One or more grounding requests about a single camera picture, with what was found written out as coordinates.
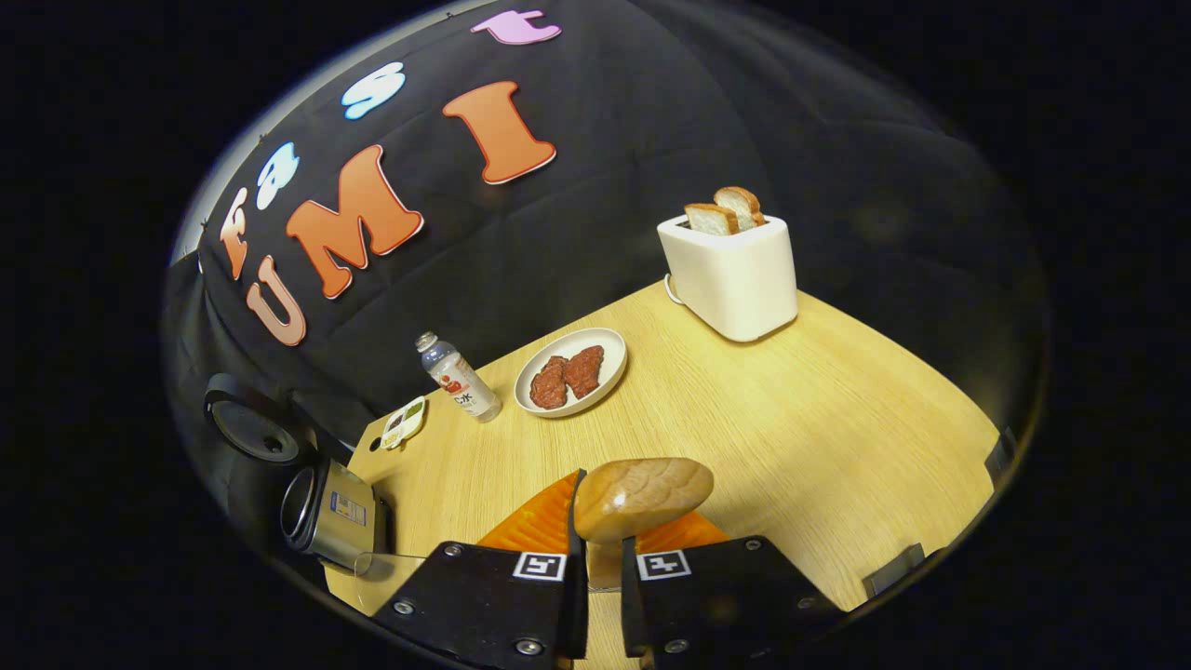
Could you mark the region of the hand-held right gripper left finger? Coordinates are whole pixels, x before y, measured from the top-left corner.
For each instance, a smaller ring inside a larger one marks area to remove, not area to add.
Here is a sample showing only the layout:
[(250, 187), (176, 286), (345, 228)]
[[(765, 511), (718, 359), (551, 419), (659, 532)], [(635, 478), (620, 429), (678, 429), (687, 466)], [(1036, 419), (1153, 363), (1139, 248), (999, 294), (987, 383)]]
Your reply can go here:
[(565, 476), (561, 550), (442, 541), (372, 616), (376, 624), (473, 670), (574, 670), (587, 656), (586, 547), (573, 505), (584, 468)]

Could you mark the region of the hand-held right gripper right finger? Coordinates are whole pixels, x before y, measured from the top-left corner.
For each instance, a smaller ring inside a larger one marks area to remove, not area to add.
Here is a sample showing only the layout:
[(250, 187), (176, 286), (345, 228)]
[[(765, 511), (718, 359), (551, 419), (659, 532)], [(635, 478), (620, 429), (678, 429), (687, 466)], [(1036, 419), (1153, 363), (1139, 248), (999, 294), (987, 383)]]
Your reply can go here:
[(771, 539), (641, 553), (621, 541), (622, 649), (640, 670), (782, 670), (843, 621)]

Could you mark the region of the wooden spoon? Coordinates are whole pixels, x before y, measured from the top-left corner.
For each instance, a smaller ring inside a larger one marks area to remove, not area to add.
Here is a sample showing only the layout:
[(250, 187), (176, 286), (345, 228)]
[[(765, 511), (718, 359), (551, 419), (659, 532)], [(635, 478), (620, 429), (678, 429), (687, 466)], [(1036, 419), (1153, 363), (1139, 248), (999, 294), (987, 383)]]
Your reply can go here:
[(727, 541), (697, 511), (713, 486), (709, 467), (676, 457), (607, 462), (584, 476), (570, 512), (587, 543), (590, 589), (621, 589), (622, 540), (638, 553)]

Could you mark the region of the black and silver rice cooker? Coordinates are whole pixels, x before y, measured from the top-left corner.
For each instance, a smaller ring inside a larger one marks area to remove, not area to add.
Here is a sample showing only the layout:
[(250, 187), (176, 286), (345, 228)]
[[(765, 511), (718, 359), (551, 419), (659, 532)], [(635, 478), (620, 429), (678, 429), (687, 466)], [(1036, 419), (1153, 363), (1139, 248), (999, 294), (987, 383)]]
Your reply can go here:
[(347, 467), (347, 449), (295, 400), (269, 397), (229, 372), (208, 378), (208, 427), (233, 450), (233, 516), (281, 558), (308, 556), (350, 572), (391, 550), (391, 505)]

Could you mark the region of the white divided dish of beans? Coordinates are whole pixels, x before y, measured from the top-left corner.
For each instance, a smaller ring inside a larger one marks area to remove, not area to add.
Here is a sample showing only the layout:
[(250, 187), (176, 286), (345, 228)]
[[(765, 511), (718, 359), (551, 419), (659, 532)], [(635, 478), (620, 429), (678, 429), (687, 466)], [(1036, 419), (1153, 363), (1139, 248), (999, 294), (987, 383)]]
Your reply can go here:
[(403, 449), (409, 437), (416, 436), (422, 428), (426, 408), (425, 397), (409, 400), (400, 411), (393, 411), (384, 425), (379, 449)]

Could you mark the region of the clear plastic bottle red label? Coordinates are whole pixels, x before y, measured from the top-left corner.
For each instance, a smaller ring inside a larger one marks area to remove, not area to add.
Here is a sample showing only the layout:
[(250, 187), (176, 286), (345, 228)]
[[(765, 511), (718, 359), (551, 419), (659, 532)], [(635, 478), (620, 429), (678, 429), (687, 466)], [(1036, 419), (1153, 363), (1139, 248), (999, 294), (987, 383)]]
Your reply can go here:
[(464, 414), (479, 422), (490, 422), (501, 414), (501, 399), (464, 361), (459, 347), (442, 340), (434, 331), (418, 336), (414, 346), (420, 353), (422, 368)]

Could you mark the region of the red meat piece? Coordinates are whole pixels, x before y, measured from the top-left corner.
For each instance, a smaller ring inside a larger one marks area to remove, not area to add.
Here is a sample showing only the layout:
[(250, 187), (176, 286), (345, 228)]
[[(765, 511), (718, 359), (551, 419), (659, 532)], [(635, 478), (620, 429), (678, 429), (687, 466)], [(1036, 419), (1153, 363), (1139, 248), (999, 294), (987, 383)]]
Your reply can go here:
[(603, 365), (605, 351), (603, 346), (584, 347), (582, 351), (570, 357), (563, 368), (563, 382), (569, 387), (574, 397), (587, 397), (600, 386), (599, 374)]
[(566, 365), (569, 361), (565, 356), (551, 355), (540, 372), (531, 378), (530, 399), (535, 407), (540, 409), (557, 409), (569, 402), (569, 387), (565, 381)]

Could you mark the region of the white round plate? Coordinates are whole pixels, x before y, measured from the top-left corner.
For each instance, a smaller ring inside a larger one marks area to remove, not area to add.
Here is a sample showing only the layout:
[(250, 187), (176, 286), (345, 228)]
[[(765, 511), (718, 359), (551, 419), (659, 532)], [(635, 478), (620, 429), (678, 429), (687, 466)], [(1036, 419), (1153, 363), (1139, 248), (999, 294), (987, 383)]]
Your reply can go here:
[[(536, 406), (530, 397), (531, 382), (550, 357), (557, 355), (566, 359), (573, 359), (584, 349), (592, 346), (603, 347), (604, 353), (598, 374), (596, 374), (596, 389), (588, 392), (584, 397), (575, 397), (570, 387), (567, 386), (567, 402), (562, 403), (560, 408), (545, 409)], [(601, 402), (604, 397), (607, 397), (609, 392), (615, 392), (616, 387), (621, 384), (622, 374), (625, 372), (626, 368), (628, 346), (622, 339), (621, 332), (613, 328), (579, 328), (537, 349), (520, 369), (517, 382), (512, 386), (512, 397), (523, 411), (535, 417), (557, 419), (557, 417), (580, 414), (580, 412)]]

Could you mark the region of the white toaster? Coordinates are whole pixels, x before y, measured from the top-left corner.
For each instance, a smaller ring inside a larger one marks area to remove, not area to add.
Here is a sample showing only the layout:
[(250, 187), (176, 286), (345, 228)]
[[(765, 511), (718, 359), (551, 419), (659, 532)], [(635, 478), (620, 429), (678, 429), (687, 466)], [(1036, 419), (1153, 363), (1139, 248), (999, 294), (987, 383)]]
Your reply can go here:
[(798, 317), (798, 286), (791, 237), (782, 218), (749, 232), (703, 234), (688, 217), (656, 226), (668, 273), (662, 284), (672, 302), (732, 342), (756, 342)]

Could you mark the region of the black backdrop cloth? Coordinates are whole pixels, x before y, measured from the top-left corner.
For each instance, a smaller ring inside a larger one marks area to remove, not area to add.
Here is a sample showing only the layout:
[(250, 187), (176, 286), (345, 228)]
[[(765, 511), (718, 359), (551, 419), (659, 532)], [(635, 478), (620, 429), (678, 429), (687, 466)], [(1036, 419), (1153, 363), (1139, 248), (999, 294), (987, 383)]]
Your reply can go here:
[(323, 65), (197, 192), (163, 288), (182, 452), (210, 489), (262, 474), (202, 417), (208, 378), (231, 372), (344, 453), (430, 389), (422, 331), (497, 361), (660, 280), (655, 226), (723, 184), (788, 221), (804, 292), (1028, 442), (1045, 275), (956, 124), (747, 4), (495, 0)]

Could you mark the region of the grey table edge bracket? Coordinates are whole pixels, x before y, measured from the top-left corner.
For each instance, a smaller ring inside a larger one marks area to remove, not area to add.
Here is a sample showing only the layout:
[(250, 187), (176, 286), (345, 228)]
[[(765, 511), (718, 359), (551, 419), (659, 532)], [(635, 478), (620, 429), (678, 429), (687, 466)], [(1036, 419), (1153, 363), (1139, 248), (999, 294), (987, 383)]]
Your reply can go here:
[(922, 543), (909, 544), (908, 547), (902, 550), (902, 553), (896, 555), (888, 563), (885, 563), (863, 577), (861, 584), (866, 589), (867, 597), (875, 599), (888, 591), (898, 582), (911, 575), (923, 561), (925, 561), (925, 552)]
[(1012, 428), (1009, 428), (1009, 426), (1000, 428), (1000, 434), (997, 437), (994, 446), (986, 455), (984, 462), (994, 491), (999, 491), (1008, 483), (1009, 471), (1012, 470), (1017, 450), (1018, 440)]

